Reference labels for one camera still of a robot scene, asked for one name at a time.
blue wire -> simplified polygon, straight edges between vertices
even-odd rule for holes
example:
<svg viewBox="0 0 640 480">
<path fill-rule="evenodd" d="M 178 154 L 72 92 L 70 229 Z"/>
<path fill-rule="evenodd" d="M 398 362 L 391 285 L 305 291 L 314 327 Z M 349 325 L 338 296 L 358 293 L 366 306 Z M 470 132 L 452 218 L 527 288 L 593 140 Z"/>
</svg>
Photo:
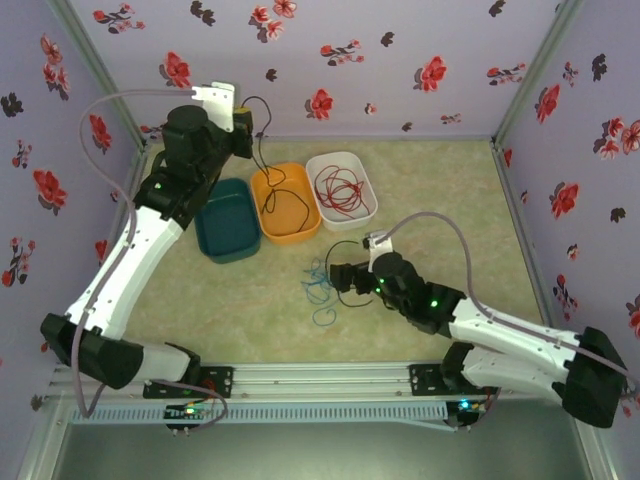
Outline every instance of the blue wire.
<svg viewBox="0 0 640 480">
<path fill-rule="evenodd" d="M 327 278 L 327 274 L 324 268 L 323 262 L 319 258 L 314 258 L 311 262 L 311 268 L 308 270 L 304 270 L 304 273 L 311 277 L 308 282 L 300 282 L 305 289 L 305 294 L 307 295 L 307 300 L 312 305 L 322 306 L 318 308 L 313 315 L 311 315 L 311 320 L 319 327 L 328 327 L 333 325 L 338 318 L 338 314 L 333 306 L 338 303 L 338 299 L 334 298 L 333 302 L 329 305 L 326 305 L 327 302 L 331 301 L 331 292 L 332 287 L 329 283 L 329 279 Z M 329 317 L 329 321 L 325 323 L 320 323 L 316 316 L 323 312 L 324 315 Z"/>
</svg>

lavender wallpaper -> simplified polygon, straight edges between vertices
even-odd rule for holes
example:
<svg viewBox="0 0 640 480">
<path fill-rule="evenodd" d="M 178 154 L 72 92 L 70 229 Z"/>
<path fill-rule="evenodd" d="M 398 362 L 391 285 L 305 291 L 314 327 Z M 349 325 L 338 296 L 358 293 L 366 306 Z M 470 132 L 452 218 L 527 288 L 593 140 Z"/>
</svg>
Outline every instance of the lavender wallpaper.
<svg viewBox="0 0 640 480">
<path fill-rule="evenodd" d="M 38 0 L 4 3 L 0 41 L 0 478 L 8 479 L 55 365 L 40 323 L 96 273 L 116 203 L 77 140 L 80 113 L 100 92 L 52 12 Z M 115 115 L 96 109 L 85 134 L 124 180 L 135 146 Z"/>
<path fill-rule="evenodd" d="M 70 3 L 120 89 L 231 82 L 273 136 L 489 136 L 560 2 Z M 180 102 L 129 105 L 149 134 Z"/>
<path fill-rule="evenodd" d="M 504 146 L 557 326 L 602 329 L 638 375 L 640 63 L 629 15 L 636 7 L 585 2 Z M 621 404 L 602 435 L 619 478 L 637 478 L 640 398 Z"/>
</svg>

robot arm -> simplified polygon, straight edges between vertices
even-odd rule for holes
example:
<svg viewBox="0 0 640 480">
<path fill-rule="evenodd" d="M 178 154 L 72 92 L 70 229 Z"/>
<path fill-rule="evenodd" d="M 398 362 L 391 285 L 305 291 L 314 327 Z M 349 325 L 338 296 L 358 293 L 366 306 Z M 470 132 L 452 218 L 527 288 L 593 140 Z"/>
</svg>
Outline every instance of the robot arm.
<svg viewBox="0 0 640 480">
<path fill-rule="evenodd" d="M 425 283 L 413 265 L 393 251 L 390 239 L 382 241 L 385 234 L 374 232 L 364 239 L 369 262 L 331 265 L 331 284 L 339 292 L 355 287 L 358 294 L 374 293 L 385 307 L 398 311 L 420 331 L 456 339 L 440 368 L 452 392 L 469 386 L 506 388 L 558 403 L 590 425 L 612 425 L 626 379 L 564 346 L 580 347 L 624 368 L 603 332 L 587 327 L 578 335 L 533 325 L 491 308 L 487 317 L 463 292 Z M 494 321 L 496 317 L 511 326 Z"/>
<path fill-rule="evenodd" d="M 126 253 L 87 312 L 78 352 L 82 373 L 118 389 L 134 380 L 182 380 L 199 376 L 199 357 L 176 345 L 141 345 L 122 340 L 131 310 L 156 266 L 207 203 L 231 155 L 252 156 L 252 118 L 248 109 L 233 111 L 234 89 L 227 84 L 195 87 L 204 108 L 172 110 L 163 127 L 165 150 L 134 198 L 136 230 L 131 222 L 112 254 L 65 315 L 48 314 L 41 332 L 65 364 L 71 363 L 72 339 L 90 295 L 110 270 L 117 252 Z"/>
</svg>

black wire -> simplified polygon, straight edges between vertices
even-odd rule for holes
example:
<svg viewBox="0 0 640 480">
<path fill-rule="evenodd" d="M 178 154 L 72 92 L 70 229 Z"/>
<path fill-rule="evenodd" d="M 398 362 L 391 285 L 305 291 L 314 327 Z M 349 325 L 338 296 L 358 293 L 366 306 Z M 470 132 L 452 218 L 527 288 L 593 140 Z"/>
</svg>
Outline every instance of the black wire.
<svg viewBox="0 0 640 480">
<path fill-rule="evenodd" d="M 327 277 L 327 283 L 333 288 L 335 288 L 335 287 L 331 284 L 331 278 L 329 278 L 329 267 L 328 267 L 328 265 L 329 265 L 329 255 L 331 255 L 331 252 L 333 251 L 333 249 L 336 248 L 341 243 L 355 243 L 356 245 L 358 245 L 358 242 L 356 242 L 354 240 L 340 240 L 339 242 L 336 242 L 331 246 L 331 248 L 327 252 L 327 256 L 324 257 L 324 274 Z M 342 300 L 342 297 L 340 296 L 340 292 L 337 289 L 336 289 L 336 292 L 338 293 L 338 300 L 340 300 L 340 303 L 343 304 L 345 307 L 349 307 L 349 308 L 366 307 L 371 302 L 373 302 L 373 300 L 369 300 L 367 303 L 360 303 L 358 305 L 350 305 L 350 304 L 346 303 L 344 300 Z"/>
<path fill-rule="evenodd" d="M 271 165 L 267 165 L 267 162 L 264 161 L 264 157 L 262 156 L 262 139 L 264 138 L 264 133 L 267 130 L 267 127 L 269 125 L 271 125 L 271 121 L 273 120 L 273 115 L 271 114 L 271 108 L 269 107 L 269 104 L 267 103 L 267 101 L 258 96 L 258 95 L 251 95 L 247 98 L 244 99 L 244 101 L 242 102 L 242 104 L 240 105 L 241 107 L 244 107 L 245 104 L 249 101 L 249 100 L 260 100 L 264 106 L 267 108 L 267 113 L 269 114 L 269 118 L 267 119 L 267 123 L 264 124 L 264 127 L 262 127 L 262 130 L 260 130 L 260 132 L 258 132 L 256 134 L 256 137 L 258 137 L 258 158 L 260 158 L 260 162 L 262 163 L 262 166 L 260 166 L 260 164 L 258 163 L 258 160 L 256 159 L 255 155 L 251 156 L 251 159 L 253 160 L 253 163 L 256 164 L 256 167 L 258 167 L 258 169 L 262 172 L 262 174 L 267 178 L 267 185 L 271 188 L 271 192 L 269 192 L 269 195 L 267 195 L 267 198 L 264 201 L 264 204 L 262 205 L 262 208 L 260 209 L 260 213 L 264 214 L 264 212 L 267 213 L 273 213 L 276 209 L 276 192 L 285 192 L 285 193 L 290 193 L 292 195 L 295 195 L 296 198 L 298 200 L 300 200 L 300 202 L 302 202 L 302 204 L 304 205 L 304 207 L 307 209 L 307 214 L 304 217 L 304 222 L 302 222 L 302 225 L 300 225 L 300 228 L 296 231 L 296 233 L 300 233 L 302 231 L 302 229 L 304 228 L 304 226 L 306 225 L 307 221 L 309 220 L 309 216 L 311 215 L 311 208 L 309 208 L 309 205 L 307 204 L 307 202 L 305 202 L 300 195 L 298 195 L 296 192 L 291 191 L 291 190 L 287 190 L 286 188 L 278 188 L 276 189 L 275 187 L 277 187 L 278 185 L 280 185 L 281 183 L 283 183 L 286 179 L 287 179 L 287 174 L 284 172 L 284 170 L 278 168 L 278 167 L 272 167 Z M 269 169 L 271 170 L 276 170 L 278 172 L 280 172 L 282 174 L 282 179 L 274 184 L 271 183 L 271 175 L 269 174 Z M 269 201 L 271 201 L 273 199 L 273 204 L 272 207 L 269 208 L 268 207 L 268 203 Z"/>
</svg>

mounting plate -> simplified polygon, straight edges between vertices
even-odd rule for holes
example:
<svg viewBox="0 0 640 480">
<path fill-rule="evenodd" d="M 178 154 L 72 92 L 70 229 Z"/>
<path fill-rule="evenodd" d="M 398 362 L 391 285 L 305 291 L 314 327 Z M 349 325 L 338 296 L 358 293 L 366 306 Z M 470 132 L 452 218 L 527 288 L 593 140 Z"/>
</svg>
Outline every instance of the mounting plate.
<svg viewBox="0 0 640 480">
<path fill-rule="evenodd" d="M 224 398 L 230 398 L 231 388 L 233 387 L 233 367 L 201 367 L 197 385 L 206 388 L 207 381 L 213 382 L 216 392 Z M 165 398 L 184 398 L 188 400 L 191 398 L 206 398 L 207 396 L 206 393 L 167 387 L 155 382 L 145 385 L 142 391 L 143 398 L 153 400 Z"/>
<path fill-rule="evenodd" d="M 409 383 L 411 384 L 411 394 L 414 397 L 429 397 L 441 395 L 486 395 L 486 388 L 476 388 L 473 385 L 465 386 L 456 390 L 449 388 L 442 379 L 440 373 L 440 363 L 416 363 L 409 365 Z M 488 387 L 491 394 L 495 394 L 498 389 Z"/>
</svg>

